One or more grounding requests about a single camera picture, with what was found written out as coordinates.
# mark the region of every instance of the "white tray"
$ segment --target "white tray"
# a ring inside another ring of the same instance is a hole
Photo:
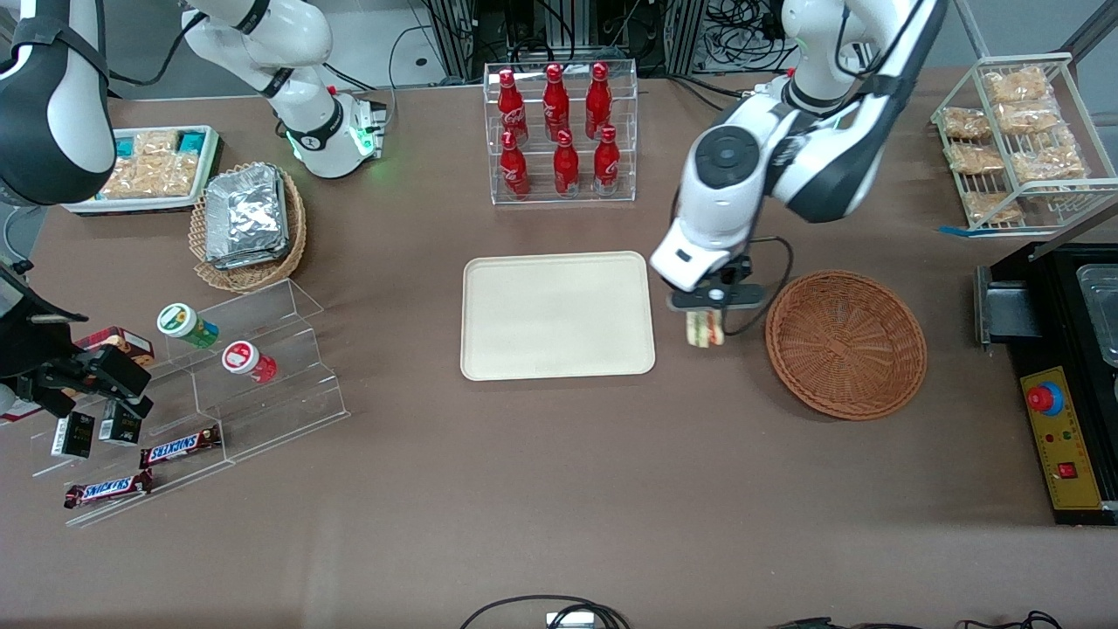
[[[648,270],[632,250],[479,257],[462,290],[472,381],[644,374],[656,363]]]
[[[193,126],[145,126],[143,128],[114,128],[113,137],[133,137],[142,131],[200,131],[206,133],[202,141],[202,150],[198,154],[198,170],[195,172],[195,182],[190,185],[190,193],[184,197],[154,197],[143,199],[89,199],[76,203],[64,203],[63,207],[74,213],[87,216],[98,213],[132,213],[160,209],[191,208],[195,201],[202,196],[206,190],[206,182],[209,181],[210,171],[214,169],[214,156],[217,154],[219,137],[212,126],[198,124]]]

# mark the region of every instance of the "red emergency stop button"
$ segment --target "red emergency stop button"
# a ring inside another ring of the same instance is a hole
[[[1025,392],[1025,403],[1038,413],[1055,417],[1063,411],[1063,392],[1055,383],[1043,382]]]

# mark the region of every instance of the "red switch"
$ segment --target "red switch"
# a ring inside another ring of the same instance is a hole
[[[1034,387],[1025,394],[1029,408],[1038,413],[1043,413],[1055,404],[1055,397],[1046,387]]]

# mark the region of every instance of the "snickers bar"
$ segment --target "snickers bar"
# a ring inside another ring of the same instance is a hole
[[[108,483],[96,485],[74,485],[66,492],[66,502],[63,506],[67,509],[80,507],[96,501],[113,501],[127,496],[151,492],[151,470],[144,470],[135,476],[126,476]]]
[[[206,450],[221,445],[221,427],[212,427],[195,435],[176,439],[169,444],[157,446],[151,450],[140,451],[140,469],[145,470],[155,464],[162,464],[178,457],[186,457],[198,450]]]

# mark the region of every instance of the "yellow panel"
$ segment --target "yellow panel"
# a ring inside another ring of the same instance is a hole
[[[1099,487],[1095,483],[1091,460],[1083,448],[1083,435],[1079,430],[1079,420],[1068,393],[1063,368],[1021,379],[1021,390],[1027,397],[1029,390],[1044,382],[1055,384],[1063,392],[1063,411],[1055,417],[1029,409],[1029,420],[1033,426],[1036,451],[1041,456],[1052,506],[1057,509],[1099,509],[1102,506]],[[1077,477],[1060,478],[1060,464],[1074,465]]]

